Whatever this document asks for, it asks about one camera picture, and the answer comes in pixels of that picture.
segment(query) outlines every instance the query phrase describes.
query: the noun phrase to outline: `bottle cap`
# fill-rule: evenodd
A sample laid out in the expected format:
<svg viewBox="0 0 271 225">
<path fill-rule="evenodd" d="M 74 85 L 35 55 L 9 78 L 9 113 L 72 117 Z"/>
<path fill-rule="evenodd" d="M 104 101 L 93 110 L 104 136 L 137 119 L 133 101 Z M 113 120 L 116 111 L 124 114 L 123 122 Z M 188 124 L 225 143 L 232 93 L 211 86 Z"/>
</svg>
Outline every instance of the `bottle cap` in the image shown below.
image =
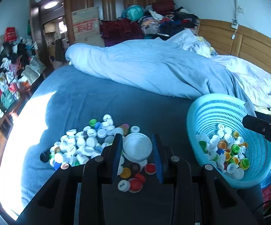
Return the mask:
<svg viewBox="0 0 271 225">
<path fill-rule="evenodd" d="M 228 166 L 227 166 L 227 172 L 228 173 L 234 173 L 235 170 L 237 169 L 237 165 L 234 164 L 234 163 L 230 163 Z"/>
<path fill-rule="evenodd" d="M 219 136 L 217 136 L 216 134 L 215 134 L 215 135 L 213 135 L 212 139 L 215 139 L 215 140 L 217 140 L 218 142 L 220 141 L 220 137 L 219 137 Z"/>
<path fill-rule="evenodd" d="M 103 116 L 103 121 L 106 122 L 108 119 L 112 119 L 111 115 L 110 115 L 110 114 L 105 114 L 105 115 Z"/>
<path fill-rule="evenodd" d="M 40 154 L 40 160 L 44 163 L 49 162 L 50 152 L 44 151 Z"/>
<path fill-rule="evenodd" d="M 97 131 L 99 129 L 101 129 L 101 122 L 96 122 L 95 123 L 95 126 L 94 126 L 94 129 Z"/>
<path fill-rule="evenodd" d="M 140 180 L 142 183 L 146 182 L 146 178 L 142 174 L 140 174 L 140 173 L 137 173 L 135 175 L 135 178 L 137 178 L 138 180 Z"/>
<path fill-rule="evenodd" d="M 128 182 L 127 180 L 121 180 L 118 183 L 118 190 L 122 192 L 127 192 L 129 188 L 130 188 L 130 182 Z"/>
<path fill-rule="evenodd" d="M 101 128 L 103 128 L 103 129 L 107 129 L 107 127 L 109 126 L 109 123 L 108 122 L 102 122 L 101 123 Z"/>
<path fill-rule="evenodd" d="M 92 119 L 92 120 L 89 121 L 89 125 L 90 125 L 92 128 L 94 128 L 96 122 L 97 122 L 97 119 Z"/>
<path fill-rule="evenodd" d="M 156 168 L 155 168 L 155 165 L 153 163 L 149 163 L 145 166 L 145 172 L 148 174 L 148 175 L 153 175 L 156 173 Z"/>
<path fill-rule="evenodd" d="M 130 132 L 131 133 L 139 133 L 140 132 L 140 127 L 138 127 L 138 126 L 132 126 L 130 128 Z"/>
<path fill-rule="evenodd" d="M 234 177 L 237 180 L 241 180 L 244 177 L 244 169 L 242 168 L 237 168 L 234 172 Z"/>
<path fill-rule="evenodd" d="M 231 158 L 230 153 L 224 152 L 224 155 L 225 155 L 225 162 L 228 162 L 230 160 L 230 158 Z"/>
<path fill-rule="evenodd" d="M 248 148 L 247 142 L 243 142 L 243 143 L 242 143 L 242 146 L 244 146 L 245 148 Z"/>
<path fill-rule="evenodd" d="M 220 138 L 223 138 L 223 136 L 224 136 L 224 131 L 223 131 L 223 130 L 218 130 L 218 131 L 217 131 L 217 135 L 218 135 Z"/>
<path fill-rule="evenodd" d="M 109 123 L 109 125 L 114 125 L 114 121 L 113 121 L 113 119 L 112 118 L 109 118 L 108 120 L 106 120 L 108 123 Z"/>
<path fill-rule="evenodd" d="M 123 165 L 124 162 L 125 162 L 124 156 L 121 155 L 119 165 Z"/>
<path fill-rule="evenodd" d="M 62 163 L 64 161 L 64 158 L 63 158 L 63 154 L 58 152 L 54 155 L 54 160 L 57 162 L 57 163 Z"/>
<path fill-rule="evenodd" d="M 121 134 L 121 135 L 123 135 L 124 134 L 124 130 L 122 129 L 122 128 L 115 128 L 114 129 L 114 135 L 116 135 L 116 134 Z"/>
<path fill-rule="evenodd" d="M 217 168 L 217 163 L 215 161 L 209 161 L 208 163 L 213 165 L 214 168 Z"/>
<path fill-rule="evenodd" d="M 232 136 L 229 133 L 224 134 L 224 140 L 229 144 L 232 141 Z"/>
<path fill-rule="evenodd" d="M 92 147 L 84 147 L 81 150 L 81 154 L 84 156 L 90 157 L 92 155 L 93 151 L 94 151 L 94 148 L 92 148 Z"/>
<path fill-rule="evenodd" d="M 141 191 L 143 184 L 139 179 L 131 178 L 128 181 L 130 182 L 130 188 L 128 190 L 130 193 L 137 193 L 137 192 Z"/>
<path fill-rule="evenodd" d="M 97 136 L 97 131 L 95 129 L 88 129 L 87 130 L 87 135 L 89 137 L 94 137 L 95 138 Z"/>
<path fill-rule="evenodd" d="M 76 145 L 78 147 L 81 147 L 81 146 L 85 145 L 85 139 L 84 138 L 78 139 L 78 141 L 76 142 Z"/>
<path fill-rule="evenodd" d="M 223 125 L 223 124 L 218 124 L 218 127 L 217 127 L 217 128 L 218 128 L 218 130 L 222 130 L 222 131 L 223 131 L 223 130 L 224 130 L 224 125 Z"/>
<path fill-rule="evenodd" d="M 119 165 L 117 176 L 123 172 L 123 166 Z"/>
<path fill-rule="evenodd" d="M 120 174 L 120 177 L 123 179 L 128 179 L 131 176 L 131 171 L 129 168 L 123 168 L 123 172 Z"/>
<path fill-rule="evenodd" d="M 105 131 L 105 129 L 99 129 L 99 130 L 97 131 L 97 136 L 98 136 L 98 138 L 105 138 L 105 136 L 106 136 L 106 131 Z"/>
<path fill-rule="evenodd" d="M 232 130 L 231 130 L 230 127 L 225 127 L 225 128 L 224 128 L 224 132 L 225 132 L 226 134 L 230 134 L 230 135 L 231 135 Z"/>
<path fill-rule="evenodd" d="M 241 137 L 241 136 L 239 136 L 239 137 L 237 138 L 237 140 L 240 141 L 240 144 L 242 144 L 242 143 L 244 142 L 244 139 L 243 139 L 243 137 Z"/>
<path fill-rule="evenodd" d="M 77 129 L 71 129 L 66 132 L 67 136 L 73 136 L 77 133 Z"/>
<path fill-rule="evenodd" d="M 232 136 L 233 136 L 235 139 L 237 139 L 237 138 L 240 136 L 240 134 L 239 134 L 239 132 L 234 131 L 233 134 L 232 134 Z"/>
<path fill-rule="evenodd" d="M 225 162 L 225 155 L 219 155 L 217 158 L 217 164 L 223 166 L 224 162 Z"/>
<path fill-rule="evenodd" d="M 250 167 L 249 160 L 247 158 L 244 158 L 243 160 L 241 160 L 239 167 L 242 168 L 243 170 L 247 170 Z"/>
</svg>

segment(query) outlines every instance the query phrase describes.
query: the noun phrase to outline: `cable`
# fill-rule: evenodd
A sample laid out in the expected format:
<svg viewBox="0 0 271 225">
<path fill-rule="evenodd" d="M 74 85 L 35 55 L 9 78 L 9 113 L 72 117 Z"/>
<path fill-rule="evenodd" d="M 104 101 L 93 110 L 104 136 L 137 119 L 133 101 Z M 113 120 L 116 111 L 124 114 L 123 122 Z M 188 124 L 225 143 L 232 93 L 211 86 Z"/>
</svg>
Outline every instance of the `cable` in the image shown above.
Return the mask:
<svg viewBox="0 0 271 225">
<path fill-rule="evenodd" d="M 254 214 L 261 206 L 263 206 L 263 205 L 266 204 L 266 203 L 270 203 L 270 202 L 271 202 L 271 200 L 267 200 L 267 201 L 261 203 L 261 204 L 260 204 L 260 205 L 252 212 L 252 214 Z"/>
</svg>

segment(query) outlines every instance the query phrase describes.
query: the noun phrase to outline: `bed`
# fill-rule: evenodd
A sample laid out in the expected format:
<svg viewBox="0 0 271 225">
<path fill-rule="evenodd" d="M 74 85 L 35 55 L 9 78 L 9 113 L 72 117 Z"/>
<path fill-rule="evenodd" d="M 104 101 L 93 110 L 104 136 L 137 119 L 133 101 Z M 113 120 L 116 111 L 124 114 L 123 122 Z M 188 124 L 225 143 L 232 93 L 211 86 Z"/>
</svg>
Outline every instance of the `bed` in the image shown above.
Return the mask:
<svg viewBox="0 0 271 225">
<path fill-rule="evenodd" d="M 208 22 L 202 20 L 200 35 L 214 25 Z M 210 34 L 220 34 L 220 30 L 233 34 L 227 27 L 216 28 Z M 212 35 L 204 34 L 204 37 L 219 54 L 224 54 L 224 50 L 225 54 L 232 54 L 238 41 L 236 37 L 227 50 L 222 42 L 216 43 L 207 36 Z M 50 148 L 69 129 L 81 131 L 90 119 L 101 119 L 104 114 L 110 114 L 116 126 L 122 123 L 138 125 L 148 137 L 159 133 L 163 144 L 170 146 L 173 153 L 196 163 L 184 127 L 192 101 L 200 95 L 217 91 L 249 100 L 235 74 L 220 63 L 183 50 L 175 42 L 149 40 L 144 46 L 141 43 L 129 41 L 101 54 L 102 49 L 93 47 L 83 54 L 84 46 L 75 44 L 71 48 L 76 50 L 71 50 L 70 54 L 69 48 L 66 54 L 73 65 L 53 72 L 27 102 L 9 136 L 0 168 L 0 202 L 12 218 L 17 219 L 54 173 L 49 163 L 40 161 L 40 153 Z M 132 52 L 132 57 L 127 56 L 135 45 L 138 48 L 142 46 L 140 64 L 134 60 L 139 53 Z M 240 56 L 245 55 L 240 53 L 243 45 L 237 47 Z M 153 54 L 154 59 L 147 58 L 148 52 L 154 52 L 155 47 L 163 49 Z M 169 59 L 158 64 L 157 57 L 164 55 Z M 112 58 L 117 58 L 117 61 L 111 61 Z M 181 58 L 185 58 L 187 64 L 179 61 Z M 125 65 L 127 62 L 132 62 L 128 68 Z M 195 71 L 199 66 L 204 70 Z M 182 82 L 180 87 L 174 87 L 177 84 L 174 80 Z"/>
</svg>

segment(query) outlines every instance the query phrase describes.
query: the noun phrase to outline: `dark red cloth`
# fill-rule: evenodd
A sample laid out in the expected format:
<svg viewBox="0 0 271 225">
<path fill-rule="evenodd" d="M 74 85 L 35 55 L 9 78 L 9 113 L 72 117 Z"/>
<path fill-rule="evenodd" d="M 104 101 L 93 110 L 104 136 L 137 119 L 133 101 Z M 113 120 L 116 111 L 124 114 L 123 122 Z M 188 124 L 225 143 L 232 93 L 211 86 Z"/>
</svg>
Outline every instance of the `dark red cloth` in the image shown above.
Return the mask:
<svg viewBox="0 0 271 225">
<path fill-rule="evenodd" d="M 105 46 L 114 46 L 126 40 L 144 39 L 139 24 L 128 19 L 102 20 L 100 30 Z"/>
</svg>

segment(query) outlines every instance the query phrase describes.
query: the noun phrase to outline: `red object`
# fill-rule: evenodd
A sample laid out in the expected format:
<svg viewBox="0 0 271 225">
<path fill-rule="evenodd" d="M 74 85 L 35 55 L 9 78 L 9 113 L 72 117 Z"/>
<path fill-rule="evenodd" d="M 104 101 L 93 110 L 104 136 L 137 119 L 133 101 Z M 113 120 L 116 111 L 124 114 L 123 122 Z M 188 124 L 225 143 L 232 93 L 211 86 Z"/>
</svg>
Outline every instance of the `red object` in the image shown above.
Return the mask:
<svg viewBox="0 0 271 225">
<path fill-rule="evenodd" d="M 142 174 L 136 174 L 135 178 L 137 178 L 138 180 L 140 180 L 142 183 L 146 182 L 146 178 L 142 175 Z"/>
<path fill-rule="evenodd" d="M 149 163 L 145 166 L 145 172 L 148 174 L 154 174 L 156 172 L 155 165 L 152 163 Z"/>
<path fill-rule="evenodd" d="M 170 14 L 171 11 L 174 11 L 174 2 L 173 0 L 162 0 L 160 2 L 154 2 L 152 7 L 155 12 L 161 15 Z"/>
<path fill-rule="evenodd" d="M 13 42 L 17 39 L 15 27 L 8 27 L 5 30 L 4 41 Z"/>
<path fill-rule="evenodd" d="M 142 182 L 138 180 L 137 178 L 132 179 L 129 182 L 130 182 L 130 190 L 134 192 L 139 191 L 143 186 Z"/>
</svg>

